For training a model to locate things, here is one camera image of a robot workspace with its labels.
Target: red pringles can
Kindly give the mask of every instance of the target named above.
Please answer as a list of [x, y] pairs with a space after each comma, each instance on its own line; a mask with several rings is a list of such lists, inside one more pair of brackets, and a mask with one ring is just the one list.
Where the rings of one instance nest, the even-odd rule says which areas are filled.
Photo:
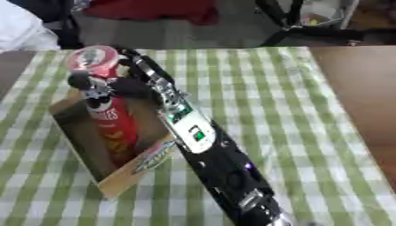
[[[109, 46], [91, 46], [76, 50], [66, 60], [71, 72], [88, 71], [98, 79], [116, 78], [118, 52]], [[133, 159], [137, 140], [136, 123], [122, 98], [110, 97], [95, 91], [82, 91], [88, 112], [94, 119], [108, 149], [111, 161], [118, 167]]]

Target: cardboard box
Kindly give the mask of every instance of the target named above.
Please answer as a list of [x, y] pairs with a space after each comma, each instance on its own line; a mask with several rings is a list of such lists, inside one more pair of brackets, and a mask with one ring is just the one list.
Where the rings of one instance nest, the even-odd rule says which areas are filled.
[[159, 120], [150, 102], [127, 100], [127, 104], [137, 122], [135, 149], [144, 151], [119, 169], [110, 161], [95, 122], [77, 91], [49, 107], [67, 146], [87, 169], [92, 182], [109, 199], [116, 198], [136, 184], [148, 170], [166, 161], [175, 148], [174, 138]]

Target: red plastic lid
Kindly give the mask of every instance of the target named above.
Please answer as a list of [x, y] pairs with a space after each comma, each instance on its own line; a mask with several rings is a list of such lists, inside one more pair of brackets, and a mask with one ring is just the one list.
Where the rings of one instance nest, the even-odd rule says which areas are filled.
[[118, 52], [110, 46], [90, 46], [74, 51], [66, 59], [69, 71], [90, 71], [108, 77], [109, 70], [117, 65]]

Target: green checkered tablecloth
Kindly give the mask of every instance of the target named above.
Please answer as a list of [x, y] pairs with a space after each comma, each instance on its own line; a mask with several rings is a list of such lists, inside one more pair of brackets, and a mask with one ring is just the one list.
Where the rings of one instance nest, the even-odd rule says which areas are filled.
[[[0, 105], [0, 225], [229, 225], [180, 153], [104, 199], [47, 111], [70, 52], [39, 52]], [[146, 51], [246, 150], [301, 222], [396, 225], [396, 200], [306, 48]]]

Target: wooden table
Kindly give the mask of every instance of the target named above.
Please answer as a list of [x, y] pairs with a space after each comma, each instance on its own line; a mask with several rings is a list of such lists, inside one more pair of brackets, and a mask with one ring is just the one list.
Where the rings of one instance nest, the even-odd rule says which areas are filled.
[[[311, 51], [396, 190], [396, 46]], [[32, 52], [0, 55], [0, 100], [33, 55]]]

